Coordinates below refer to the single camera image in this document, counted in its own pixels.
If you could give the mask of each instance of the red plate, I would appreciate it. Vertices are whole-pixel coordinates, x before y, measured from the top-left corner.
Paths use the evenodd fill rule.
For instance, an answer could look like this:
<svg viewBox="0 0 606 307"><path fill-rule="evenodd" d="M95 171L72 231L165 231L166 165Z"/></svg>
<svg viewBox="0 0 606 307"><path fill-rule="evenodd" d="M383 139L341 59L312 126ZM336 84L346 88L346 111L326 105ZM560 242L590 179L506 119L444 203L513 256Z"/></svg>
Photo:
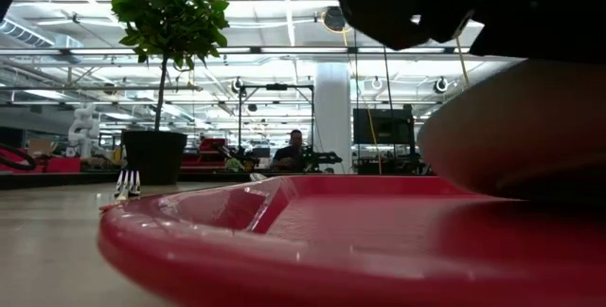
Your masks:
<svg viewBox="0 0 606 307"><path fill-rule="evenodd" d="M606 303L598 208L430 177L301 176L151 197L103 214L120 272L184 305Z"/></svg>

